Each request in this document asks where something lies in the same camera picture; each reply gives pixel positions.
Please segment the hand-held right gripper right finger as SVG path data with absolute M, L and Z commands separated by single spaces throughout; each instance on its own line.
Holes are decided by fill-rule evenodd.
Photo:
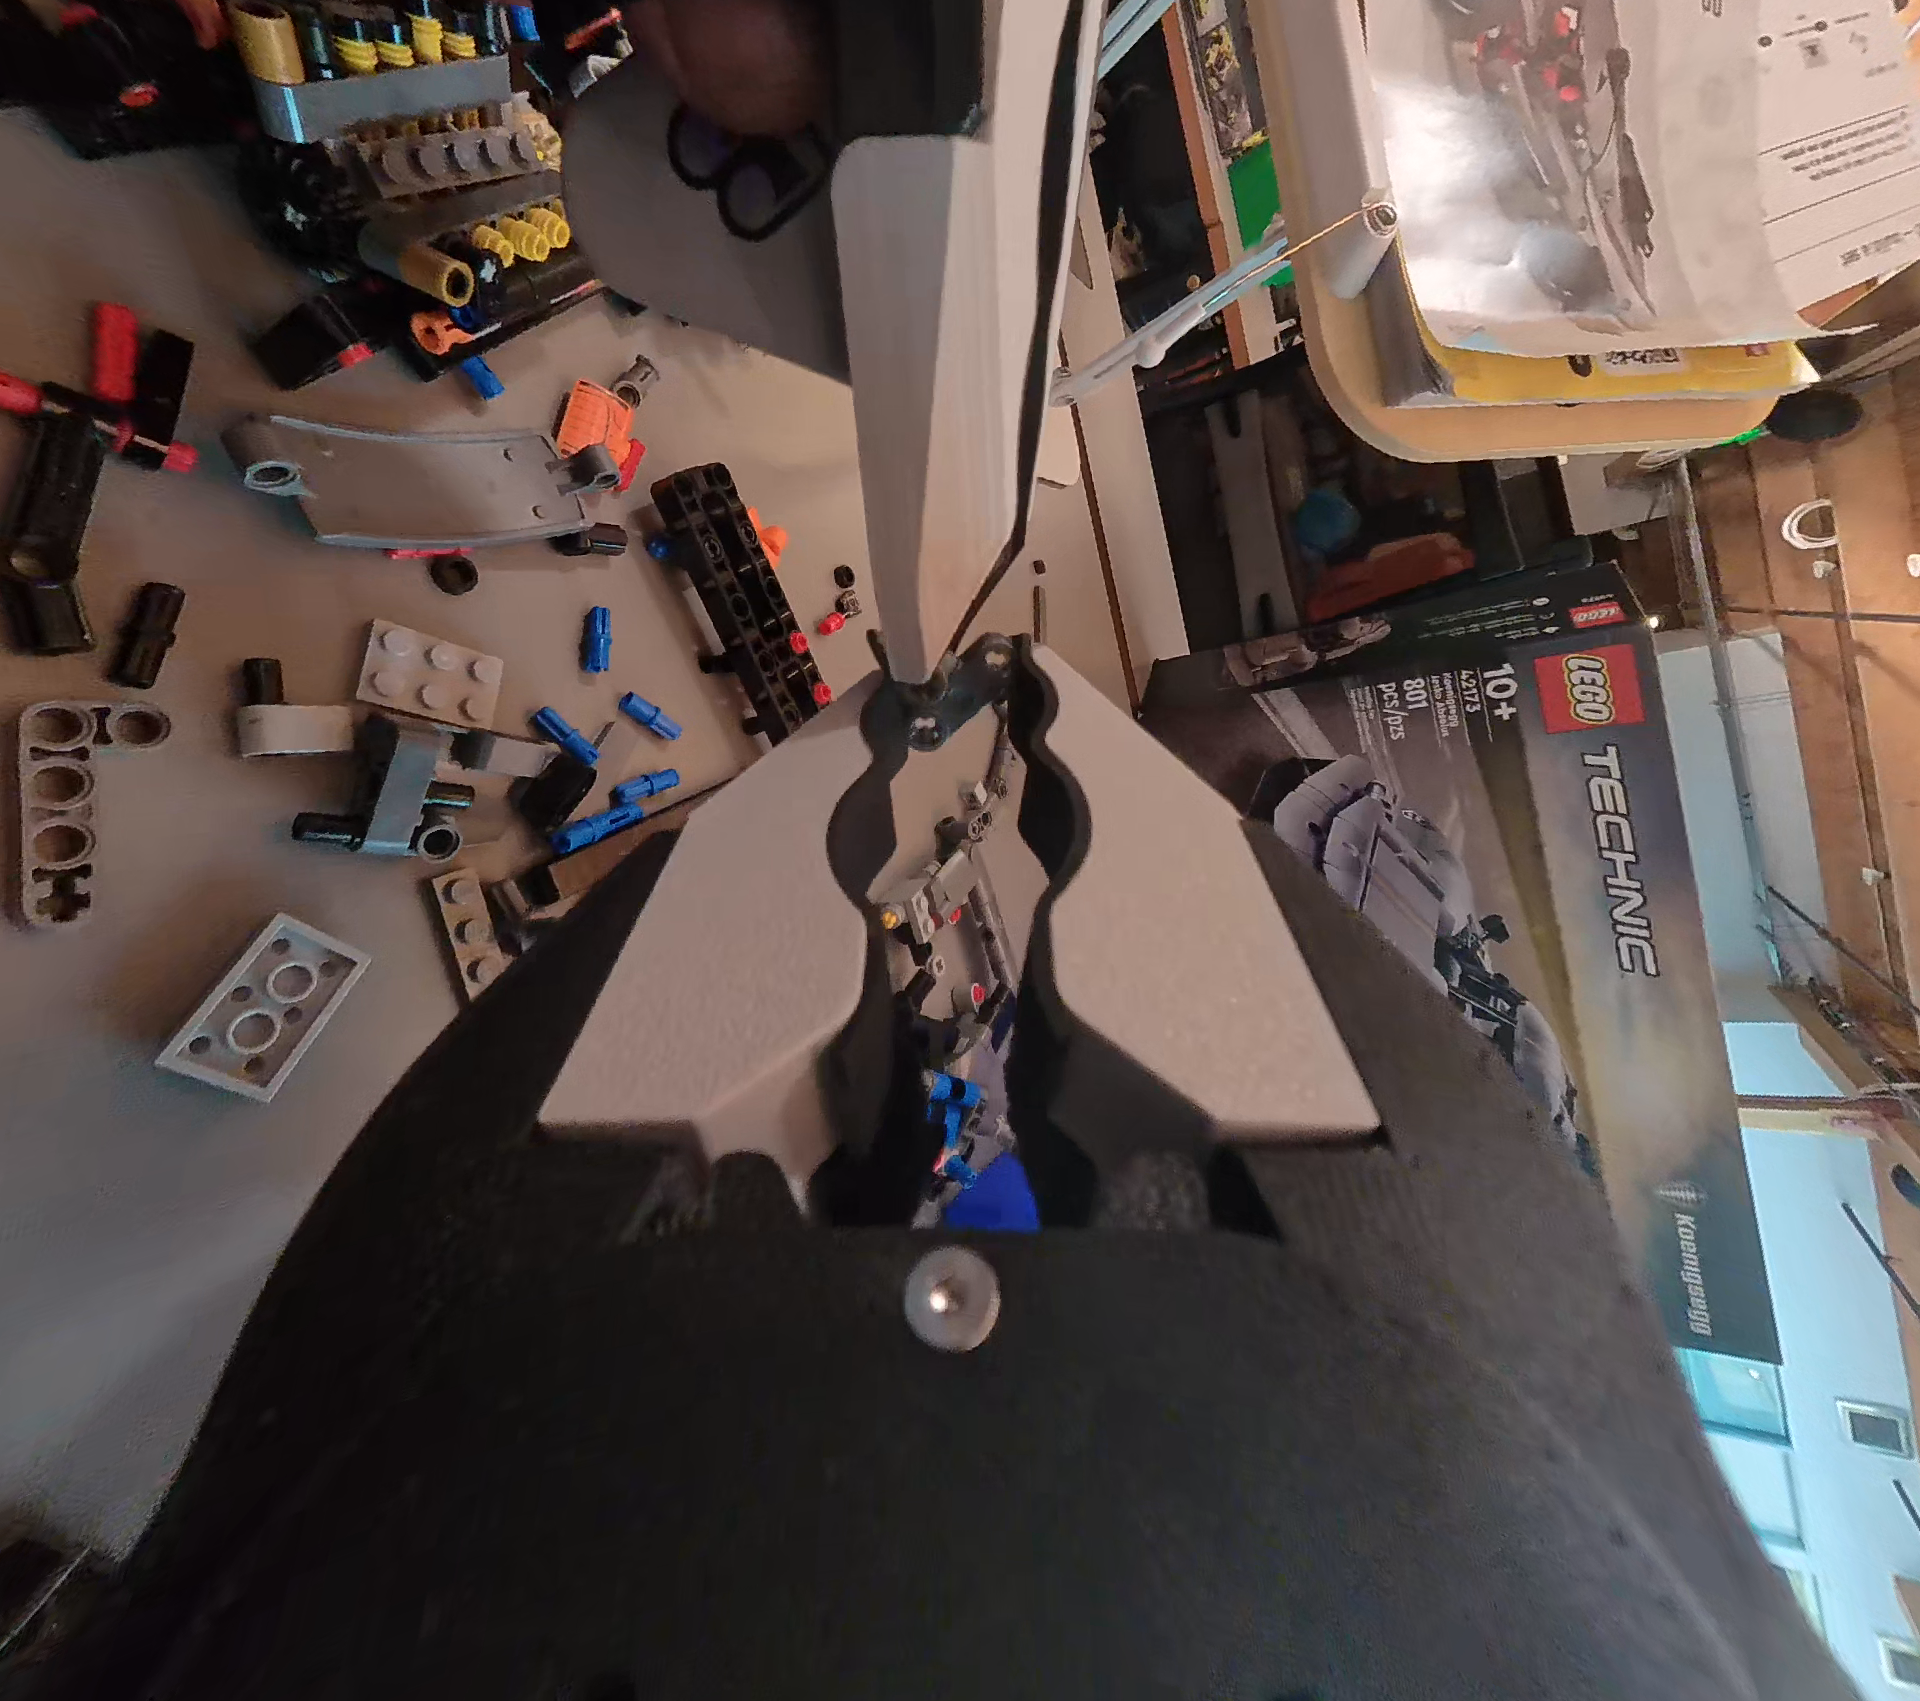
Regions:
M 1237 805 L 1040 641 L 1020 645 L 1020 1155 L 1044 1227 L 1127 1175 L 1372 1144 L 1380 1109 Z

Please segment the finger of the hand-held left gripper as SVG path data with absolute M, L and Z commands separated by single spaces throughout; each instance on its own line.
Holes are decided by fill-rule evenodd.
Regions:
M 1094 93 L 1102 80 L 1107 9 L 1109 0 L 1067 0 L 1067 274 L 1075 271 L 1079 243 L 1079 198 L 1093 135 Z
M 1023 547 L 1105 0 L 833 0 L 829 198 L 877 630 L 948 665 Z

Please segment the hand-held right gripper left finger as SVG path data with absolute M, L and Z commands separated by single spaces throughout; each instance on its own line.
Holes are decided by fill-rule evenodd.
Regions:
M 906 756 L 899 682 L 877 669 L 692 815 L 540 1105 L 545 1133 L 762 1155 L 830 1224 L 910 1224 L 919 1074 L 872 903 Z

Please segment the black lego frame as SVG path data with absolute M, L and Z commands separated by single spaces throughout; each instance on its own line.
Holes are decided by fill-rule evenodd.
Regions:
M 722 463 L 668 473 L 650 493 L 658 560 L 680 572 L 713 630 L 702 671 L 731 675 L 747 737 L 783 743 L 829 708 L 833 691 L 786 600 L 772 541 Z

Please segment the dark grey lego connector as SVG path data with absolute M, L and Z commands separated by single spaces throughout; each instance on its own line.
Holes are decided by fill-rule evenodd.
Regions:
M 899 680 L 880 634 L 877 686 L 859 714 L 859 731 L 876 756 L 896 751 L 934 752 L 982 711 L 1007 712 L 1032 641 L 1023 635 L 985 634 L 934 665 L 926 680 Z

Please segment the lego car chassis assembly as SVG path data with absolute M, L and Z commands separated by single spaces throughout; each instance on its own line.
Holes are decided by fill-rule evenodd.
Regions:
M 258 335 L 298 389 L 394 351 L 504 393 L 489 353 L 606 295 L 561 198 L 540 44 L 499 0 L 5 0 L 5 108 L 109 162 L 238 147 L 259 238 L 319 289 Z

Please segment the orange striped lego panel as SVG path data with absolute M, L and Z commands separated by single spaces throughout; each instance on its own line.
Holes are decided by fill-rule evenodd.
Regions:
M 632 429 L 633 404 L 628 398 L 579 378 L 559 409 L 556 446 L 562 459 L 602 450 L 613 465 L 623 465 L 630 459 Z

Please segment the lego set box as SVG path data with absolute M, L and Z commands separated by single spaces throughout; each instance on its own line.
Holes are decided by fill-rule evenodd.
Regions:
M 1530 566 L 1154 662 L 1140 717 L 1488 1040 L 1682 1351 L 1780 1359 L 1649 618 Z

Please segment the light grey studded lego plate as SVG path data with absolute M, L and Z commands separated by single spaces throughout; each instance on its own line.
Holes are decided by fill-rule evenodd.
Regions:
M 386 618 L 371 619 L 352 697 L 456 728 L 489 728 L 504 660 Z

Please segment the lego instruction booklet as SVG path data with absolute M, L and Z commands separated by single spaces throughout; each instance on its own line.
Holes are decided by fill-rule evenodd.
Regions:
M 1917 264 L 1900 0 L 1361 0 L 1395 407 L 1785 389 Z

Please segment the loose grey curved lego panel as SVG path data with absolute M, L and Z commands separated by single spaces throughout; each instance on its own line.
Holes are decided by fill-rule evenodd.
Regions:
M 221 442 L 242 483 L 300 505 L 333 547 L 420 554 L 549 541 L 589 526 L 620 483 L 602 444 L 540 432 L 396 433 L 250 414 Z

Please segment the white book stand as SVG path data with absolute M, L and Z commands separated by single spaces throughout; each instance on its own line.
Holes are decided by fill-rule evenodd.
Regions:
M 1103 69 L 1180 0 L 1130 0 L 1105 26 Z M 1103 353 L 1072 359 L 1054 400 L 1093 403 L 1133 380 L 1205 320 L 1238 325 L 1237 306 L 1280 267 L 1294 271 L 1295 331 L 1336 417 L 1362 440 L 1412 463 L 1505 455 L 1684 455 L 1758 429 L 1816 373 L 1787 340 L 1682 349 L 1634 369 L 1625 340 L 1574 340 L 1564 356 L 1446 351 L 1426 343 L 1405 291 L 1399 222 L 1365 65 L 1362 0 L 1247 0 L 1280 187 L 1280 216 L 1233 265 L 1124 329 Z M 1405 320 L 1388 317 L 1402 296 Z

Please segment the blue bin holding plastic bags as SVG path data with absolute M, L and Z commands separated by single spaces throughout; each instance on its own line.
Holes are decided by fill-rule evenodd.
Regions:
M 1022 1155 L 1000 1151 L 985 1163 L 948 1155 L 937 1224 L 965 1233 L 1040 1233 L 1040 1202 Z

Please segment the grey lego cylinder bracket assembly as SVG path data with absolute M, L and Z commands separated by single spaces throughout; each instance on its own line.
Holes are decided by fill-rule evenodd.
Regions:
M 877 902 L 877 918 L 897 1021 L 924 1070 L 995 1085 L 1022 967 L 984 835 L 945 826 L 934 856 Z

